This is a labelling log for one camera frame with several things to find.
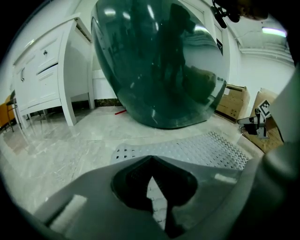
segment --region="red object on floor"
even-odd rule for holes
[[[114,115],[118,115],[118,114],[124,113],[124,112],[127,112],[127,110],[123,110],[123,111],[121,111],[121,112],[117,112],[117,113],[115,113]]]

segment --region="gray perforated mat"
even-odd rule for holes
[[[147,155],[164,156],[199,165],[242,170],[248,158],[215,132],[168,142],[133,146],[121,144],[112,155],[115,164]]]

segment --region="white cabinet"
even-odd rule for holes
[[[73,126],[72,97],[86,94],[95,107],[91,62],[91,35],[77,15],[32,41],[14,63],[20,115],[62,106]]]

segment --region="cabinet drawer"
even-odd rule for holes
[[[40,103],[48,102],[60,97],[58,89],[58,65],[55,65],[37,75]]]
[[[39,41],[37,50],[37,73],[58,63],[62,35],[63,31],[61,29],[54,30]]]

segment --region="marble floor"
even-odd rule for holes
[[[213,115],[193,126],[161,130],[142,125],[122,107],[76,112],[68,127],[62,113],[33,117],[27,129],[0,133],[0,167],[15,202],[33,213],[49,196],[87,171],[110,164],[118,145],[159,143],[215,131],[248,158],[263,153],[244,138],[238,125]]]

